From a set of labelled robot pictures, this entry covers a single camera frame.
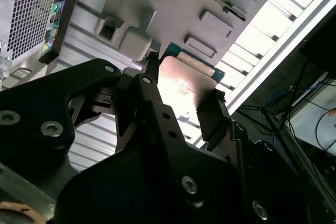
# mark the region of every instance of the ventilation grille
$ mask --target ventilation grille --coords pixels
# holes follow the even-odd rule
[[[7,49],[12,60],[43,42],[53,1],[15,0]]]

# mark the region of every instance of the metal bolt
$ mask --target metal bolt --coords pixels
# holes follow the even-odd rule
[[[240,124],[240,123],[236,123],[236,126],[238,127],[238,129],[240,129],[241,131],[244,131],[244,127]]]
[[[105,69],[109,72],[114,72],[114,68],[110,66],[105,66]]]
[[[189,194],[197,193],[197,184],[192,177],[184,176],[182,178],[182,186]]]
[[[0,125],[14,125],[20,121],[21,117],[12,110],[0,111]]]
[[[262,220],[268,219],[266,209],[259,202],[253,200],[252,207],[257,216],[259,216]]]
[[[5,64],[1,64],[0,63],[0,71],[2,71],[2,72],[8,72],[9,71],[8,66],[6,66]]]
[[[48,121],[41,125],[41,132],[44,136],[59,137],[63,132],[63,126],[56,121]]]
[[[142,80],[146,83],[152,83],[152,80],[147,77],[142,78]]]

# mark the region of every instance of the gray metal surface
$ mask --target gray metal surface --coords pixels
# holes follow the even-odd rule
[[[175,116],[196,117],[196,109],[216,88],[216,81],[175,57],[167,56],[160,64],[158,89],[162,101]]]
[[[168,45],[173,42],[189,50],[201,59],[216,65],[238,38],[246,26],[267,0],[107,0],[104,12],[124,21],[128,26],[139,27],[147,8],[157,11],[148,34],[153,41],[161,44],[162,55]],[[243,21],[232,12],[223,11],[224,3],[232,3],[246,13]],[[217,29],[203,24],[200,16],[209,11],[230,26],[223,36]],[[206,48],[206,52],[198,46],[186,43],[187,37],[193,37],[197,45]]]

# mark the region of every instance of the reflective metal surface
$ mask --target reflective metal surface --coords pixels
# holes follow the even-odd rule
[[[195,116],[196,108],[216,85],[212,78],[174,57],[167,56],[160,64],[157,87],[177,118]]]
[[[252,207],[254,212],[262,219],[267,220],[268,215],[266,209],[256,200],[253,201]]]
[[[59,137],[63,130],[63,126],[56,121],[48,121],[41,125],[41,132],[44,136]]]
[[[189,194],[197,193],[197,184],[192,177],[183,176],[182,178],[182,186]]]

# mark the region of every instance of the gray plastic panel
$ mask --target gray plastic panel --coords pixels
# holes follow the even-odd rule
[[[153,41],[161,43],[161,54],[170,42],[196,54],[212,65],[216,65],[243,32],[252,18],[267,0],[107,0],[104,12],[124,21],[128,26],[138,27],[147,8],[157,11],[148,29]],[[232,12],[224,12],[223,5],[236,6],[236,11],[246,14],[243,21]],[[223,33],[201,21],[208,11],[223,23],[232,27],[232,32]],[[185,44],[187,36],[197,39],[216,53],[210,58],[197,49]]]

